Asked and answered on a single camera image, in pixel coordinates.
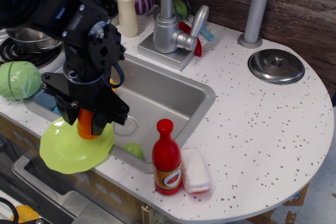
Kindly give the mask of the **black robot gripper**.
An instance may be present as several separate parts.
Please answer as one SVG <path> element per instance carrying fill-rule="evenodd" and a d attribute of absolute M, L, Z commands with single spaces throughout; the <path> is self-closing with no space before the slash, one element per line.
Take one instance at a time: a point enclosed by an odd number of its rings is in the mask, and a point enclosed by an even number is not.
<path fill-rule="evenodd" d="M 41 75 L 44 91 L 56 98 L 62 118 L 73 125 L 79 109 L 94 112 L 91 119 L 91 134 L 101 135 L 111 122 L 124 124 L 129 106 L 99 78 L 94 82 L 82 83 L 69 79 L 63 73 L 46 72 Z"/>

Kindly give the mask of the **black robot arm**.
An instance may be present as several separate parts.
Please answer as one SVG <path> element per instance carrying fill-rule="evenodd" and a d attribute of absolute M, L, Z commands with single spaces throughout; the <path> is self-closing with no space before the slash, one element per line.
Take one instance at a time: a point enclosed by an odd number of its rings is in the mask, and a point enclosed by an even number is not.
<path fill-rule="evenodd" d="M 92 112 L 92 135 L 100 135 L 108 123 L 125 123 L 129 106 L 110 83 L 112 70 L 124 81 L 119 61 L 125 49 L 121 34 L 97 1 L 1 0 L 1 27 L 28 27 L 62 42 L 63 72 L 44 73 L 42 81 L 67 123 L 73 124 L 82 109 Z"/>

